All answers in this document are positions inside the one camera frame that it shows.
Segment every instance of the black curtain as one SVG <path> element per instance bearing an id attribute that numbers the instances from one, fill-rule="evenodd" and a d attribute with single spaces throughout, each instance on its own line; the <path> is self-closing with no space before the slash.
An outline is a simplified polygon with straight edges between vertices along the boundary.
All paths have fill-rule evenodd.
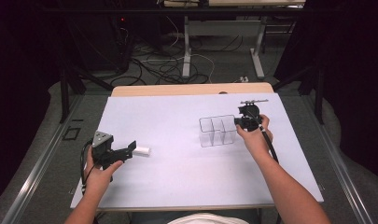
<path id="1" fill-rule="evenodd" d="M 58 69 L 29 4 L 0 1 L 0 195 L 16 173 L 49 106 Z"/>
<path id="2" fill-rule="evenodd" d="M 324 97 L 342 127 L 341 150 L 378 175 L 378 0 L 333 2 L 307 1 L 306 7 L 342 12 L 299 19 L 274 75 L 283 81 L 322 64 Z M 308 70 L 300 80 L 316 72 Z"/>

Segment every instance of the white table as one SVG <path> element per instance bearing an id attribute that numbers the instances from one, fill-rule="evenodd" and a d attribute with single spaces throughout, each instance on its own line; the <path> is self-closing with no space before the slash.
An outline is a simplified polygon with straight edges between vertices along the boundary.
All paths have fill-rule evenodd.
<path id="1" fill-rule="evenodd" d="M 270 6 L 297 6 L 303 5 L 305 0 L 209 0 L 210 7 L 270 7 Z M 198 1 L 164 1 L 166 7 L 196 7 Z M 264 36 L 267 18 L 260 21 L 190 21 L 185 16 L 185 58 L 183 77 L 189 77 L 191 48 L 190 35 L 243 35 L 256 36 L 255 47 L 250 49 L 253 64 L 258 78 L 264 78 L 259 50 Z"/>
<path id="2" fill-rule="evenodd" d="M 266 93 L 247 93 L 263 91 Z M 217 94 L 227 91 L 229 94 Z M 114 135 L 112 148 L 133 140 L 150 147 L 114 174 L 100 211 L 167 211 L 273 206 L 262 174 L 239 135 L 234 143 L 201 147 L 199 119 L 239 115 L 244 100 L 271 119 L 280 164 L 323 202 L 311 169 L 276 93 L 264 83 L 121 87 L 109 97 L 98 130 Z M 71 207 L 81 198 L 80 182 Z"/>

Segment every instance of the white table leg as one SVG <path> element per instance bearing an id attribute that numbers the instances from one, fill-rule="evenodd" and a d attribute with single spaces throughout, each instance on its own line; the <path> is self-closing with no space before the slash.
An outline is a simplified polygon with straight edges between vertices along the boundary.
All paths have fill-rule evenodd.
<path id="1" fill-rule="evenodd" d="M 183 63 L 183 77 L 189 77 L 189 67 L 191 61 L 191 49 L 189 47 L 189 19 L 185 16 L 185 59 Z"/>
<path id="2" fill-rule="evenodd" d="M 258 38 L 256 40 L 256 46 L 254 49 L 250 49 L 250 53 L 252 55 L 253 64 L 255 65 L 256 75 L 259 79 L 264 79 L 264 72 L 262 70 L 260 58 L 259 58 L 259 51 L 261 48 L 261 41 L 264 36 L 265 26 L 267 24 L 267 18 L 261 18 L 261 25 L 259 26 L 258 30 Z"/>

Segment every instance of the transparent container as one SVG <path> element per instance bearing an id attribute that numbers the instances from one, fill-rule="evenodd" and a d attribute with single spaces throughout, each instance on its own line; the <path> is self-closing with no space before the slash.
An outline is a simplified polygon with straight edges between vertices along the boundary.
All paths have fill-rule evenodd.
<path id="1" fill-rule="evenodd" d="M 234 115 L 200 119 L 201 147 L 213 147 L 234 143 L 236 127 Z"/>

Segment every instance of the lap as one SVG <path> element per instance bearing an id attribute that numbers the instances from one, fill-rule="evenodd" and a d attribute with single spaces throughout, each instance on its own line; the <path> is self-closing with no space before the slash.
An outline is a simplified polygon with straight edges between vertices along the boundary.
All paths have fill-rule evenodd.
<path id="1" fill-rule="evenodd" d="M 171 211 L 171 212 L 135 212 L 132 224 L 166 224 L 180 217 L 186 217 L 197 213 L 211 213 L 222 217 L 236 217 L 249 224 L 259 223 L 257 209 L 230 209 L 230 210 L 206 210 L 206 211 Z"/>

